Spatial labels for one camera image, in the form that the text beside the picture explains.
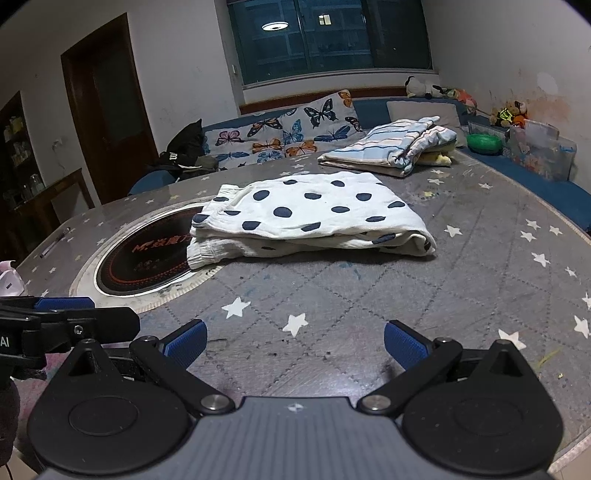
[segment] blue gripper pad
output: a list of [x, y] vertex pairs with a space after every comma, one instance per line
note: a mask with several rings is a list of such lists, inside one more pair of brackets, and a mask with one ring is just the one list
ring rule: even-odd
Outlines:
[[34, 308], [40, 312], [93, 309], [95, 308], [95, 302], [88, 297], [52, 297], [49, 299], [39, 299]]
[[207, 326], [201, 320], [192, 320], [161, 341], [163, 354], [181, 367], [188, 368], [207, 346]]
[[429, 356], [430, 343], [418, 333], [415, 338], [414, 335], [390, 322], [384, 328], [384, 347], [405, 370]]

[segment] green bowl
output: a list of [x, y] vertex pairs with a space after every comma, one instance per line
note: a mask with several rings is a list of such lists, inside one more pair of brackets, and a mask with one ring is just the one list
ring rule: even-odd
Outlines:
[[494, 135], [467, 135], [466, 141], [470, 150], [482, 155], [498, 155], [503, 150], [501, 139]]

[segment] black circular cooktop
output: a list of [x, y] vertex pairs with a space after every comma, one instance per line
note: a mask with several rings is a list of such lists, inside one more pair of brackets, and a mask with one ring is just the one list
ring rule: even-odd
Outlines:
[[173, 212], [123, 239], [99, 265], [99, 288], [111, 295], [133, 295], [188, 272], [191, 219], [202, 209], [199, 206]]

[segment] blue chair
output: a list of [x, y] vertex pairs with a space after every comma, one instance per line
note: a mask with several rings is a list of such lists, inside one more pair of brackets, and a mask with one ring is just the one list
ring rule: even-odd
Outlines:
[[131, 190], [127, 195], [137, 195], [138, 193], [156, 190], [165, 187], [166, 185], [170, 185], [175, 181], [176, 179], [166, 170], [151, 171], [135, 182], [135, 185], [131, 187]]

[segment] butterfly print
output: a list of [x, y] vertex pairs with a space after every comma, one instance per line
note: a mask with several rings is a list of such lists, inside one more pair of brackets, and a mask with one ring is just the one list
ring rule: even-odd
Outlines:
[[334, 122], [337, 120], [336, 114], [332, 110], [332, 98], [329, 98], [327, 101], [324, 102], [324, 106], [322, 107], [322, 111], [319, 112], [315, 108], [311, 106], [304, 107], [304, 112], [306, 115], [310, 117], [310, 123], [312, 124], [312, 128], [316, 128], [320, 125], [320, 120], [323, 118], [327, 118], [328, 120]]
[[347, 134], [351, 130], [349, 125], [345, 125], [339, 128], [335, 133], [327, 134], [327, 135], [318, 135], [318, 137], [314, 137], [314, 141], [316, 142], [334, 142], [336, 140], [345, 140], [347, 138]]
[[216, 155], [216, 160], [217, 161], [224, 161], [224, 160], [229, 160], [230, 158], [248, 157], [249, 155], [250, 155], [250, 153], [246, 153], [246, 152], [221, 153], [219, 155]]
[[361, 128], [361, 125], [359, 124], [359, 120], [357, 120], [354, 116], [346, 116], [345, 121], [353, 125], [358, 132], [363, 131], [363, 128]]
[[260, 122], [253, 123], [251, 129], [248, 131], [246, 136], [253, 137], [257, 133], [259, 133], [259, 131], [261, 131], [261, 129], [263, 129], [263, 127], [270, 127], [270, 128], [274, 128], [275, 130], [282, 130], [283, 129], [283, 126], [281, 125], [281, 122], [279, 121], [279, 119], [267, 118], [265, 120], [261, 120]]
[[279, 160], [280, 158], [285, 158], [281, 152], [278, 152], [277, 150], [265, 150], [264, 152], [259, 153], [256, 162], [263, 163], [269, 160]]
[[301, 133], [301, 120], [296, 120], [291, 126], [291, 133], [283, 130], [283, 144], [301, 142], [304, 140], [304, 135]]
[[285, 149], [285, 152], [290, 157], [295, 157], [297, 155], [305, 155], [307, 153], [314, 153], [318, 151], [318, 147], [314, 145], [314, 140], [306, 140], [302, 144], [296, 147], [289, 147]]
[[262, 150], [281, 150], [281, 140], [274, 138], [270, 142], [252, 144], [252, 153], [259, 153]]
[[353, 99], [347, 90], [339, 92], [339, 96], [343, 99], [343, 104], [345, 104], [346, 107], [351, 108], [353, 106]]
[[240, 138], [240, 132], [238, 130], [232, 130], [231, 132], [224, 130], [223, 132], [220, 132], [220, 136], [216, 141], [216, 147], [219, 147], [224, 143], [244, 143], [244, 140]]

